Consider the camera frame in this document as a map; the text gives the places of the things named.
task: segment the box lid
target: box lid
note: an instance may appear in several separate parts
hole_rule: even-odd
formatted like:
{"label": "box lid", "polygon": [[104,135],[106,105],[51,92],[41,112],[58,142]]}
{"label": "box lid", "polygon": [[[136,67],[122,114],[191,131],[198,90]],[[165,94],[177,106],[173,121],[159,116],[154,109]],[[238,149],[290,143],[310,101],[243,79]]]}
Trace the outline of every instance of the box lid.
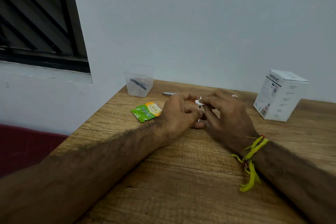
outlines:
{"label": "box lid", "polygon": [[274,70],[274,69],[271,69],[271,71],[273,73],[278,74],[279,76],[281,76],[287,81],[310,82],[309,80],[302,78],[301,76],[298,76],[292,72],[280,71],[280,70]]}

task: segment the hand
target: hand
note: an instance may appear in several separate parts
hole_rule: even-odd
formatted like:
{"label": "hand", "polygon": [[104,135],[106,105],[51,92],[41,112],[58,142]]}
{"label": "hand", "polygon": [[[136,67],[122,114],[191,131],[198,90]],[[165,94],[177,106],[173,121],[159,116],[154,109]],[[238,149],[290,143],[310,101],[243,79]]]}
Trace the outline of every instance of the hand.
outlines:
{"label": "hand", "polygon": [[[230,149],[244,155],[244,149],[253,143],[248,137],[259,137],[250,116],[246,112],[243,102],[239,101],[224,90],[216,90],[209,96],[202,98],[204,115],[211,125],[212,133]],[[220,112],[218,118],[211,107]]]}
{"label": "hand", "polygon": [[168,140],[163,146],[177,139],[190,127],[205,127],[203,122],[198,122],[198,119],[203,115],[203,111],[199,111],[197,108],[184,103],[187,100],[196,100],[199,98],[200,96],[184,92],[174,94],[166,101],[161,115],[155,119],[163,127],[165,134],[168,136]]}

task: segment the white window ledge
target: white window ledge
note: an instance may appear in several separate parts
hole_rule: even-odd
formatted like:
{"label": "white window ledge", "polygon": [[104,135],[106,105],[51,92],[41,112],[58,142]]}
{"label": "white window ledge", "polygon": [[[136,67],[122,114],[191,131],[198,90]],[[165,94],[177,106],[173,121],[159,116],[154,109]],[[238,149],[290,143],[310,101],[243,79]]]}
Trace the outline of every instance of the white window ledge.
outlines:
{"label": "white window ledge", "polygon": [[0,61],[0,72],[93,84],[92,76],[88,73],[18,64],[7,61]]}

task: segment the crumpled white tissue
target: crumpled white tissue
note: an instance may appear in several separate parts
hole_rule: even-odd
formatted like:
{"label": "crumpled white tissue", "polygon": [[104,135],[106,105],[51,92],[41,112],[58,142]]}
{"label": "crumpled white tissue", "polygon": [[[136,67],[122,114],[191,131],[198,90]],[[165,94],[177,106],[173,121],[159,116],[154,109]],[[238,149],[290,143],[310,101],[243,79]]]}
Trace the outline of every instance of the crumpled white tissue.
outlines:
{"label": "crumpled white tissue", "polygon": [[199,98],[199,100],[195,100],[195,103],[198,105],[198,106],[201,106],[201,105],[204,105],[202,103],[200,103],[200,100],[202,99],[202,97]]}

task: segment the bracelet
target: bracelet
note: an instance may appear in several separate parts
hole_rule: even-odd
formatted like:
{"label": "bracelet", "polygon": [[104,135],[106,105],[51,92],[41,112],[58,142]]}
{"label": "bracelet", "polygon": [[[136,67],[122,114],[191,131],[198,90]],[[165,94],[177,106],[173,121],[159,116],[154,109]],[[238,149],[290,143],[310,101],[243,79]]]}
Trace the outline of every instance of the bracelet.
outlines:
{"label": "bracelet", "polygon": [[263,135],[260,135],[260,137],[255,138],[256,140],[254,141],[254,143],[250,146],[245,148],[249,149],[251,148],[250,152],[248,154],[246,154],[245,158],[240,159],[238,155],[235,154],[231,154],[232,157],[237,157],[237,159],[239,160],[239,162],[244,164],[244,169],[245,171],[250,175],[250,180],[247,184],[240,184],[240,191],[242,192],[246,192],[250,189],[252,189],[252,187],[254,186],[254,181],[256,181],[257,183],[260,184],[260,178],[257,174],[257,172],[255,171],[254,168],[254,164],[251,160],[251,157],[258,151],[260,150],[265,144],[267,144],[269,142],[269,140],[267,140]]}

